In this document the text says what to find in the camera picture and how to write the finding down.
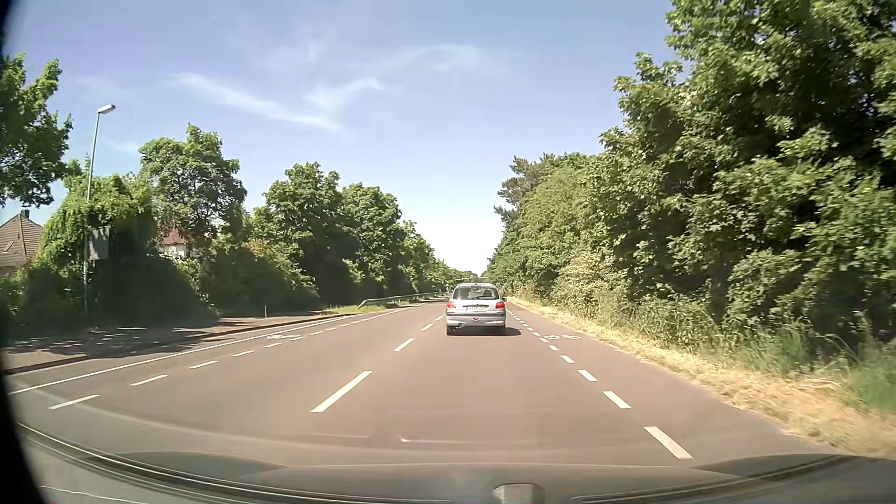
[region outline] grass verge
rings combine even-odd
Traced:
[[[707,387],[725,403],[763,415],[789,434],[836,448],[842,453],[896,459],[896,418],[854,406],[850,387],[838,375],[784,378],[737,361],[657,345],[630,328],[609,328],[598,320],[519,298],[514,303],[592,335]]]

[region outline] sidewalk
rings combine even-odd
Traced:
[[[7,374],[44,369],[87,359],[121,357],[159,346],[195,346],[203,339],[264,327],[342,317],[348,314],[310,314],[302,317],[229,317],[209,327],[118,327],[71,337],[43,336],[20,340],[3,348]]]

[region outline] street lamp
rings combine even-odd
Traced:
[[[93,128],[93,148],[90,149],[90,166],[87,168],[87,224],[86,229],[84,230],[84,268],[83,268],[83,278],[84,278],[84,315],[87,313],[87,264],[90,260],[90,183],[93,180],[93,160],[97,155],[97,133],[99,133],[99,116],[103,116],[108,114],[112,110],[115,110],[115,105],[103,105],[99,109],[97,109],[97,125]]]

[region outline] tiled roof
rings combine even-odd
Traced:
[[[0,267],[21,268],[38,254],[44,228],[21,214],[0,225]]]

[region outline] guardrail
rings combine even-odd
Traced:
[[[404,300],[415,300],[417,298],[425,298],[426,296],[435,296],[441,295],[445,296],[444,292],[418,292],[416,294],[408,294],[407,296],[389,296],[388,298],[372,298],[370,300],[363,300],[361,304],[358,305],[358,308],[361,308],[366,305],[378,305],[382,303],[388,303],[389,301],[404,301]]]

